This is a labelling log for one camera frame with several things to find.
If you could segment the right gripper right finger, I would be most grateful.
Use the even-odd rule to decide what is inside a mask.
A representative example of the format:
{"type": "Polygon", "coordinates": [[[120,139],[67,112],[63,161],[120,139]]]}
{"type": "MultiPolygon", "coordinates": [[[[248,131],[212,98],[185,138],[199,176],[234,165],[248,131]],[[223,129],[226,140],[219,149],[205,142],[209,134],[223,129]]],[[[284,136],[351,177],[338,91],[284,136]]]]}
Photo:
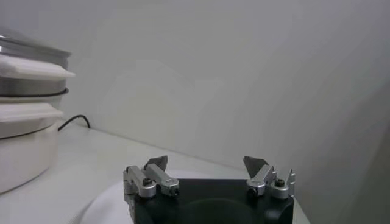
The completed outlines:
{"type": "Polygon", "coordinates": [[[294,198],[296,174],[292,169],[275,170],[264,159],[245,156],[243,163],[249,174],[248,191],[255,197],[268,191],[273,198],[294,198]]]}

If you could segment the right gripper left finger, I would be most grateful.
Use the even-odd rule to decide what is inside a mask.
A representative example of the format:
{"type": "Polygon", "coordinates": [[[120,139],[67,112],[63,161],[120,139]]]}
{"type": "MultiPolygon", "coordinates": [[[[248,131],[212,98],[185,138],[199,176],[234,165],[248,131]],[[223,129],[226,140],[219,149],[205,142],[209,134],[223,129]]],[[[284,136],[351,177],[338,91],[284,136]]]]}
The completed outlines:
{"type": "Polygon", "coordinates": [[[143,167],[126,167],[123,171],[124,195],[152,198],[159,187],[163,195],[177,197],[180,194],[179,180],[165,172],[167,164],[168,157],[164,155],[149,159],[143,167]]]}

